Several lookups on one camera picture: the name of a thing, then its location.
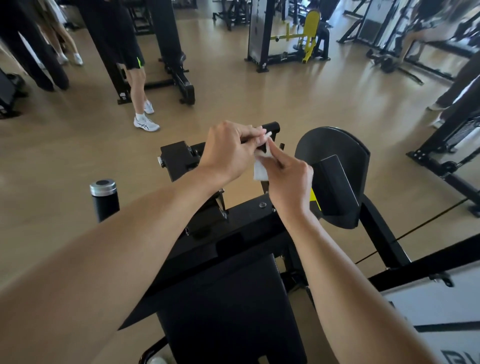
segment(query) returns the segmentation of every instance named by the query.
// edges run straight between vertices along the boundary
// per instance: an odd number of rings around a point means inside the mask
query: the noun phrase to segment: dark trousers
[[[53,90],[50,79],[43,73],[28,52],[18,34],[19,32],[45,65],[53,82],[62,90],[66,90],[69,87],[67,74],[40,34],[37,25],[28,16],[28,11],[17,0],[3,1],[0,11],[0,37],[25,71],[35,80],[36,84],[45,90]]]
[[[463,68],[458,73],[455,78],[455,82],[450,86],[450,88],[437,99],[437,104],[447,108],[441,115],[442,119],[448,118],[452,115],[456,107],[453,104],[455,99],[462,93],[462,91],[480,75],[480,52],[477,52],[473,55],[472,58],[463,66]]]

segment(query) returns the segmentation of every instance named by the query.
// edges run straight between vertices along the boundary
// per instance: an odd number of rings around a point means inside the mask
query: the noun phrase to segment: right hand
[[[313,169],[302,160],[290,157],[267,139],[273,158],[258,157],[267,170],[269,194],[281,218],[310,214]]]

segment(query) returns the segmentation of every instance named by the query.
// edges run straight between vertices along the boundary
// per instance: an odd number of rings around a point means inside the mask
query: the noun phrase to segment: sock
[[[137,118],[138,121],[142,121],[142,120],[145,120],[147,118],[144,113],[142,113],[142,114],[135,113],[135,117]]]

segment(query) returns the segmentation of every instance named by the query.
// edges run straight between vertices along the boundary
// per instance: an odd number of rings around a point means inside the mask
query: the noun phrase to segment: brown floor
[[[448,83],[416,72],[418,86],[400,73],[385,75],[372,69],[360,45],[338,45],[353,20],[332,17],[332,60],[290,63],[258,74],[245,63],[248,28],[228,32],[211,19],[210,4],[182,10],[178,29],[187,55],[189,80],[195,86],[194,107],[181,105],[177,89],[148,91],[162,129],[146,133],[132,125],[131,105],[118,106],[108,78],[87,31],[73,36],[85,66],[66,66],[71,80],[67,92],[46,93],[31,80],[30,97],[18,102],[23,116],[0,121],[0,285],[96,223],[88,185],[113,178],[125,205],[170,183],[156,160],[160,147],[185,140],[205,140],[208,128],[223,119],[258,125],[280,123],[277,141],[293,153],[298,140],[318,126],[335,126],[356,135],[372,158],[366,195],[376,204],[395,236],[400,236],[458,202],[462,197],[439,178],[413,163],[405,153],[420,146],[433,132],[436,114],[425,107]],[[147,62],[148,80],[164,77],[156,59],[154,36],[139,37]],[[278,49],[281,42],[274,44]],[[432,64],[458,70],[464,60],[439,51],[427,53]],[[5,71],[13,66],[0,58]],[[461,175],[479,185],[479,161]],[[225,188],[228,206],[258,196],[262,189],[252,170]],[[437,251],[480,232],[480,224],[466,211],[466,203],[400,240],[411,259]],[[374,251],[362,227],[352,231],[325,224],[345,252],[357,261]],[[378,255],[359,264],[365,275],[384,269]],[[329,363],[332,354],[317,342],[322,331],[304,292],[291,295],[309,363]],[[96,364],[135,363],[161,337],[150,317],[118,332],[95,360]]]

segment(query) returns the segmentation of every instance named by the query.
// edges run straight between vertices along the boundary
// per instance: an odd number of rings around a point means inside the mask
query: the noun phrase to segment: white tissue
[[[273,158],[272,153],[270,153],[270,147],[268,143],[266,145],[267,152],[264,153],[262,150],[257,149],[255,150],[256,156],[268,157]],[[253,179],[254,181],[268,181],[268,174],[267,170],[265,169],[264,165],[258,160],[255,160],[255,164],[253,165]]]

